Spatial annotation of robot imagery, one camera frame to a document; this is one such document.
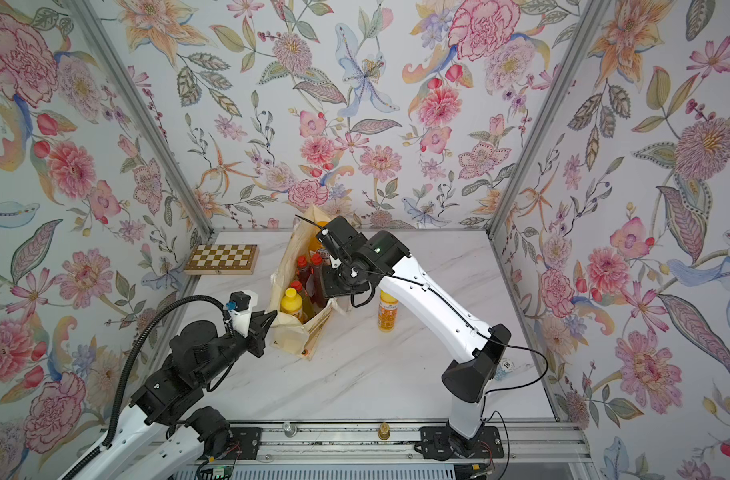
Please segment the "cream canvas shopping bag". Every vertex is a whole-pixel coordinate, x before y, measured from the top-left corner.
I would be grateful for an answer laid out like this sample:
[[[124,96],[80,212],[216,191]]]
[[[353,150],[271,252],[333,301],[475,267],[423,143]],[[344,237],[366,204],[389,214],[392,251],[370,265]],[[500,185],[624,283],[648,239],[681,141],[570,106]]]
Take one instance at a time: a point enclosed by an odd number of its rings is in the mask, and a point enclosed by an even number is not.
[[[314,277],[300,275],[299,259],[311,265],[310,245],[320,228],[331,218],[322,209],[312,206],[294,227],[282,259],[271,276],[269,307],[277,312],[270,327],[271,346],[304,360],[313,358],[324,328],[346,309],[331,299],[323,306],[312,301],[308,288],[314,286]]]

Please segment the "orange bottle yellow cap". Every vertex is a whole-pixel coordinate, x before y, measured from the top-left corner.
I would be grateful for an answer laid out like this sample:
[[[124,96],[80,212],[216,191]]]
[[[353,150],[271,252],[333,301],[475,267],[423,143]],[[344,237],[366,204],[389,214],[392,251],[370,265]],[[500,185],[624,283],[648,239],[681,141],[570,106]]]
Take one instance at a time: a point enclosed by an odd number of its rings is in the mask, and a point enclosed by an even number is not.
[[[399,301],[384,291],[380,292],[379,300],[378,327],[383,332],[391,332],[396,324]]]
[[[287,288],[280,302],[281,311],[296,318],[301,324],[306,323],[303,303],[294,288]]]

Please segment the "orange bottle yellow cap front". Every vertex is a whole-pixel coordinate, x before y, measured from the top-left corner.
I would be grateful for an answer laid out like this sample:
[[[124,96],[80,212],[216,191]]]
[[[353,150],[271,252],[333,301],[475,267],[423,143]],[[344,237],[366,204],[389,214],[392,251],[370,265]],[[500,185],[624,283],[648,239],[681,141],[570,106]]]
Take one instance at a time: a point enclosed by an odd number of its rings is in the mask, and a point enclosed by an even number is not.
[[[399,301],[384,291],[380,292],[379,300],[378,327],[383,332],[391,332],[396,324]]]

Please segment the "red Fairy dish soap bottle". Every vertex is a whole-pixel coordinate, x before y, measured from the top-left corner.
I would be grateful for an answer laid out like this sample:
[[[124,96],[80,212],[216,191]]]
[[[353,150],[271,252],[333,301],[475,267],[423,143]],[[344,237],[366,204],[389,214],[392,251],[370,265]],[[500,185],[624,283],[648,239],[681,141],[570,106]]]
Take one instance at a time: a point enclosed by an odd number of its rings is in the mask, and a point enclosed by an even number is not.
[[[308,281],[312,276],[313,268],[306,256],[299,256],[296,260],[296,274],[297,280],[301,283],[304,289],[307,288]]]

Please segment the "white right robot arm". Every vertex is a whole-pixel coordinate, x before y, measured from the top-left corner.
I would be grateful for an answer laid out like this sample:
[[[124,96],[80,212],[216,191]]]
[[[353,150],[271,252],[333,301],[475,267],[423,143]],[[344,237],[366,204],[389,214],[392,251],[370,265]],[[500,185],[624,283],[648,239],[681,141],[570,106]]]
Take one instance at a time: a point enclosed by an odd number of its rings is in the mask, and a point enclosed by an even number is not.
[[[450,430],[471,441],[483,425],[485,388],[493,378],[511,339],[503,325],[478,319],[443,290],[395,235],[379,231],[371,238],[343,217],[321,226],[317,240],[331,263],[323,267],[321,286],[327,299],[382,291],[407,307],[452,355],[442,375],[452,395]]]

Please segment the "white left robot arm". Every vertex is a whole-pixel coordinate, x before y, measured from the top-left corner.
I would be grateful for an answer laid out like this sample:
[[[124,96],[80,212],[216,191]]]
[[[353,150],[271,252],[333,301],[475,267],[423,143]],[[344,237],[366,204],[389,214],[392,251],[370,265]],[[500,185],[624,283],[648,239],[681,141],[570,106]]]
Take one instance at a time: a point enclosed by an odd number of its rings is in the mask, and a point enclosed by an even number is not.
[[[84,455],[65,479],[110,479],[142,446],[164,428],[172,428],[204,394],[212,380],[250,353],[259,358],[266,336],[277,318],[276,311],[227,313],[227,323],[240,326],[219,335],[216,325],[200,320],[187,325],[170,341],[171,353],[160,370],[153,373],[130,398],[130,404],[110,425],[105,439]]]

